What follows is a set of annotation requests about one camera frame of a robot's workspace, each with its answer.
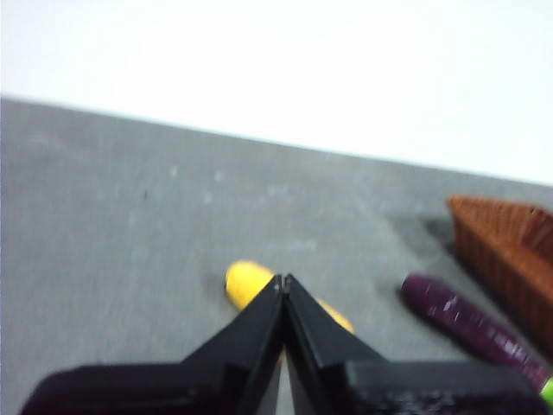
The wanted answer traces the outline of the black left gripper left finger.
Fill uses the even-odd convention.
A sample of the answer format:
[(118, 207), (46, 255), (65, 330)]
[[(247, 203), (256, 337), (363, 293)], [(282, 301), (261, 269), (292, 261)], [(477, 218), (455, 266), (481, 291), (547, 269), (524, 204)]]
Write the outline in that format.
[(183, 361), (52, 373), (24, 414), (273, 414), (283, 350), (283, 279), (273, 277)]

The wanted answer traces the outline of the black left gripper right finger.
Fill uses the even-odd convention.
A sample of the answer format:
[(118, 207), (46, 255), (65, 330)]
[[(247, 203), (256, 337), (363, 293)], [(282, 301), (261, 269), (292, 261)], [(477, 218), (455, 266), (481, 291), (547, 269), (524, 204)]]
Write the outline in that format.
[(476, 361), (388, 361), (288, 274), (286, 352), (299, 414), (546, 414), (531, 383)]

